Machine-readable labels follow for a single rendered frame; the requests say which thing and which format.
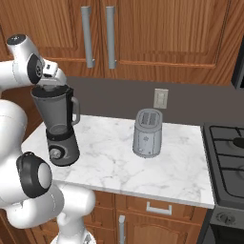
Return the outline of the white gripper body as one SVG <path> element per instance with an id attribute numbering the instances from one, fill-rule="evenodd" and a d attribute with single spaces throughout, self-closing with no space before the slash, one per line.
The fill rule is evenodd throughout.
<path id="1" fill-rule="evenodd" d="M 43 69 L 43 75 L 38 82 L 39 86 L 65 86 L 67 77 L 59 68 L 56 70 Z"/>

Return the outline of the grey blender with jar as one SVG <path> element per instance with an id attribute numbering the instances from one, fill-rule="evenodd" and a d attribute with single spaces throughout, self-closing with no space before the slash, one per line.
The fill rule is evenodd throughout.
<path id="1" fill-rule="evenodd" d="M 67 167 L 80 156 L 73 126 L 80 121 L 79 101 L 65 86 L 36 86 L 31 90 L 34 104 L 46 126 L 50 161 Z"/>

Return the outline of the grey toaster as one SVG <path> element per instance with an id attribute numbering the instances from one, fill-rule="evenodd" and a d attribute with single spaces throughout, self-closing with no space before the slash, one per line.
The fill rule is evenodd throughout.
<path id="1" fill-rule="evenodd" d="M 162 112 L 143 109 L 137 113 L 134 122 L 133 152 L 144 158 L 156 157 L 162 145 Z"/>

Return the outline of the narrow wooden drawer front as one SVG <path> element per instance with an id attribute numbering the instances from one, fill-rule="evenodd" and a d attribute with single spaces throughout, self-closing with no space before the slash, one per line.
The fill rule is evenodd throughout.
<path id="1" fill-rule="evenodd" d="M 115 195 L 113 193 L 95 191 L 95 205 L 102 208 L 114 208 Z"/>

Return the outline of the wooden base cupboard door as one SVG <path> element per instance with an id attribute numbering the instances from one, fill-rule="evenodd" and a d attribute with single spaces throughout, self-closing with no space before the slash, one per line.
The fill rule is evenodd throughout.
<path id="1" fill-rule="evenodd" d="M 141 213 L 116 212 L 123 216 L 125 244 L 196 244 L 200 227 Z"/>
<path id="2" fill-rule="evenodd" d="M 97 244 L 115 244 L 113 209 L 95 207 L 91 214 L 84 217 L 84 223 Z"/>

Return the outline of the black microwave oven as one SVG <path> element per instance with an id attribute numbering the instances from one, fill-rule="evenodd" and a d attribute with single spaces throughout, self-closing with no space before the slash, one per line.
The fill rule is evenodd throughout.
<path id="1" fill-rule="evenodd" d="M 237 90 L 244 91 L 244 37 L 234 66 L 232 84 Z"/>

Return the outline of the wide wooden drawer front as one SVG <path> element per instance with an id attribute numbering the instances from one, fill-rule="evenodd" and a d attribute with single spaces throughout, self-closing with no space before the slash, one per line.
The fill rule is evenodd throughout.
<path id="1" fill-rule="evenodd" d="M 147 201 L 151 202 L 151 206 L 160 209 L 167 209 L 169 205 L 173 206 L 172 215 L 164 215 L 158 213 L 148 213 L 146 211 Z M 185 204 L 172 203 L 154 199 L 147 199 L 136 196 L 128 196 L 117 194 L 115 196 L 115 206 L 120 211 L 131 211 L 141 214 L 154 214 L 173 220 L 189 222 L 193 224 L 201 224 L 204 220 L 207 210 L 201 207 L 195 207 Z"/>

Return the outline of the black gas hob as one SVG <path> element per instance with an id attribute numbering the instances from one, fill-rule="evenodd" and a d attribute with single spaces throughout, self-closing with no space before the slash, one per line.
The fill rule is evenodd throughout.
<path id="1" fill-rule="evenodd" d="M 222 207 L 244 210 L 244 127 L 202 127 L 213 194 Z"/>

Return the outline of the grey hob knob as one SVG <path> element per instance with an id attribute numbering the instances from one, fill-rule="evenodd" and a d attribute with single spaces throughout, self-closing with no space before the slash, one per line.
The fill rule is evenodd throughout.
<path id="1" fill-rule="evenodd" d="M 230 213 L 219 213 L 216 216 L 216 219 L 226 225 L 233 225 L 235 222 L 235 218 Z"/>

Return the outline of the black oven front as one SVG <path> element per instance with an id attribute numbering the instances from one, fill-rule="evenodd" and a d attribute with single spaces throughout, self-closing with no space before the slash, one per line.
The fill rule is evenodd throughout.
<path id="1" fill-rule="evenodd" d="M 219 213 L 231 214 L 233 225 L 226 225 L 216 219 Z M 244 244 L 244 210 L 220 207 L 209 209 L 203 221 L 196 244 Z"/>

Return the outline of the white wall socket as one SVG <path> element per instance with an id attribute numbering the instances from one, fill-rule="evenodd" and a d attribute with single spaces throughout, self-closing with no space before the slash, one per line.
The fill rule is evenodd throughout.
<path id="1" fill-rule="evenodd" d="M 168 103 L 168 90 L 164 89 L 155 89 L 154 90 L 154 98 L 153 98 L 153 106 L 156 109 L 166 109 Z"/>

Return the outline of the wide wooden wall cupboard door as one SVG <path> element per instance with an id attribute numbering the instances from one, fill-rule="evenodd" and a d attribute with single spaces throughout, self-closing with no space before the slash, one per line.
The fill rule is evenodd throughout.
<path id="1" fill-rule="evenodd" d="M 106 7 L 115 6 L 109 69 Z M 100 0 L 107 78 L 227 86 L 244 36 L 244 0 Z"/>

